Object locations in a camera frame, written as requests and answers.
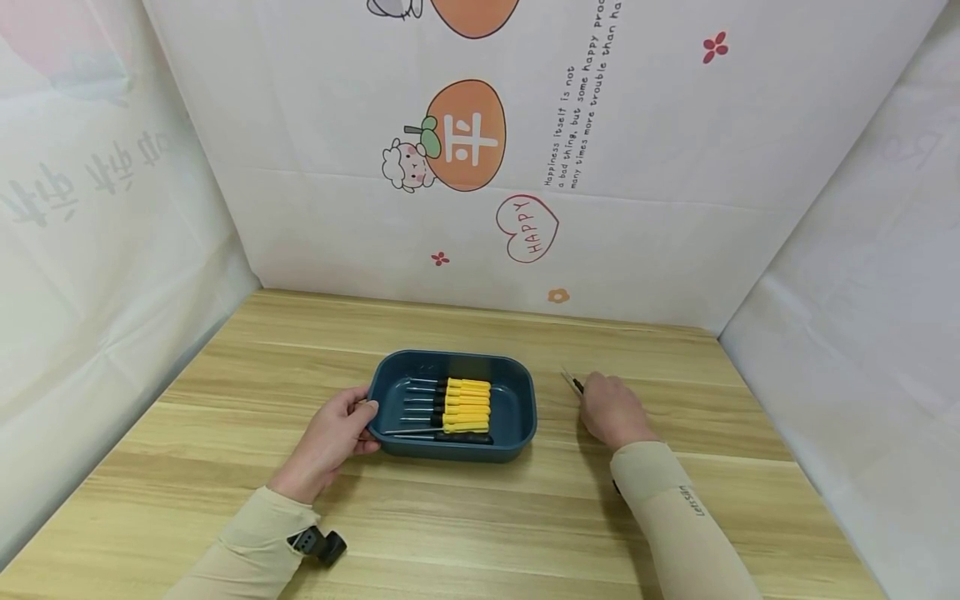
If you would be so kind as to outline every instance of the wood grain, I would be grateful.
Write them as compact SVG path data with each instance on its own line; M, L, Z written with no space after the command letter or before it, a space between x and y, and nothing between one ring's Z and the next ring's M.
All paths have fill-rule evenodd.
M335 391L400 348L506 354L534 376L540 428L509 465L385 455L318 502L349 552L286 598L661 598L650 551L558 375L617 373L643 398L765 597L882 594L706 332L253 294L0 574L0 597L159 597L263 484Z

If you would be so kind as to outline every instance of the arm sleeve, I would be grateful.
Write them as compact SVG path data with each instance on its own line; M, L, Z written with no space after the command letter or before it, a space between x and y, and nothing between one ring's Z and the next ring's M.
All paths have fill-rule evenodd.
M164 599L276 600L303 558L287 538L317 518L310 506L260 488Z
M762 600L666 444L626 445L613 455L611 470L650 543L665 600Z

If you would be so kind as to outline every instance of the white backdrop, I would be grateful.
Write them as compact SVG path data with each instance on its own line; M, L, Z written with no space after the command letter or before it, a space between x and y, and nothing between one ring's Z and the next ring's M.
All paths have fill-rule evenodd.
M138 0L0 0L0 567L256 286Z
M265 285L717 333L943 6L146 4Z
M721 342L891 598L960 598L960 2Z

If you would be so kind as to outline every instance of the hand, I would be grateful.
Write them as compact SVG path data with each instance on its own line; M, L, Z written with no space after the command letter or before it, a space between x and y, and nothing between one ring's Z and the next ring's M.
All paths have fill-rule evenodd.
M587 431L616 452L634 442L658 442L643 404L619 377L592 372L584 386L580 418Z
M367 431L379 408L376 400L363 401L369 389L350 388L328 400L267 487L292 500L313 504L333 483L347 458L379 450L380 442Z

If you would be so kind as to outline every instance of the yellow screwdriver handle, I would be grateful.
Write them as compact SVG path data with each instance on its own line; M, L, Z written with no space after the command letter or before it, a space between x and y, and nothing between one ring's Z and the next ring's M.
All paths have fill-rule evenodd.
M485 390L474 390L468 388L446 388L447 396L463 397L490 397L490 393Z
M463 390L479 390L481 392L490 391L489 381L477 381L476 379L454 379L450 377L446 380L446 385L451 388L460 388Z
M461 404L444 408L445 415L477 415L488 417L490 407L483 404Z
M490 425L490 418L487 415L467 414L467 415L444 415L444 425L459 425L460 423L482 422L485 426Z
M488 423L456 423L444 425L444 433L487 433L490 431Z
M490 406L490 399L480 396L451 396L447 394L445 404L447 406L463 406L465 404Z

